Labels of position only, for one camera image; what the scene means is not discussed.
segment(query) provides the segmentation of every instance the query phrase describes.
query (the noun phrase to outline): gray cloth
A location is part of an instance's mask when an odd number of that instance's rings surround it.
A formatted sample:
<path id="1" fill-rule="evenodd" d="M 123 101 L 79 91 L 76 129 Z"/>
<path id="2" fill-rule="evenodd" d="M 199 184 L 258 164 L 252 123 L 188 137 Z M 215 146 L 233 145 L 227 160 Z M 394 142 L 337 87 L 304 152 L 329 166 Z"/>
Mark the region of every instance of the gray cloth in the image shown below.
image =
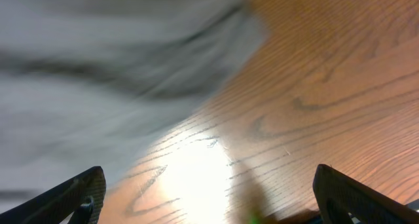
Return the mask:
<path id="1" fill-rule="evenodd" d="M 262 43 L 244 1 L 0 0 L 0 191 L 113 186 Z"/>

